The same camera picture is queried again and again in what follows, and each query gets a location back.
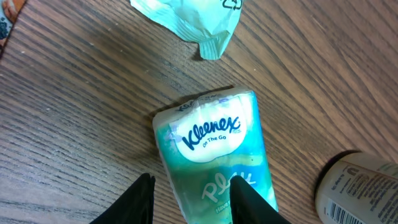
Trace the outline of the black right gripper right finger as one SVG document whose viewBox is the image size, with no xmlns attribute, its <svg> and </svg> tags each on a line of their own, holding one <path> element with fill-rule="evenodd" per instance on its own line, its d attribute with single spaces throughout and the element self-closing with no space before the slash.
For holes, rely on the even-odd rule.
<svg viewBox="0 0 398 224">
<path fill-rule="evenodd" d="M 229 188 L 233 224 L 290 224 L 241 176 L 231 179 Z"/>
</svg>

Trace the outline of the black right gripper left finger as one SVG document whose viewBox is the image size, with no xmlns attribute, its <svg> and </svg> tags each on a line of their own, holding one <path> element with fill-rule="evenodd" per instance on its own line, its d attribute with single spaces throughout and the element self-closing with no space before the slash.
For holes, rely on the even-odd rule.
<svg viewBox="0 0 398 224">
<path fill-rule="evenodd" d="M 90 224 L 153 224 L 155 177 L 142 174 Z"/>
</svg>

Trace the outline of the teal white tissue packet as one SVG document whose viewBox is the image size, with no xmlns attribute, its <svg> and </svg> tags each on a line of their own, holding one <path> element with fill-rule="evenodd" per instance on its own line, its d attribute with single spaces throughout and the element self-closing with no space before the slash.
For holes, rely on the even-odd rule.
<svg viewBox="0 0 398 224">
<path fill-rule="evenodd" d="M 236 175 L 278 208 L 253 90 L 210 92 L 157 113 L 152 125 L 187 223 L 231 223 L 229 188 Z"/>
</svg>

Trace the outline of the green lid white jar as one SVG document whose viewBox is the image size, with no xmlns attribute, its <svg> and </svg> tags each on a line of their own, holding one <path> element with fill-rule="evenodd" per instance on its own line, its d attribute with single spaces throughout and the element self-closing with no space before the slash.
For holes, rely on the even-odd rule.
<svg viewBox="0 0 398 224">
<path fill-rule="evenodd" d="M 327 224 L 397 224 L 397 164 L 344 151 L 322 169 L 315 208 Z"/>
</svg>

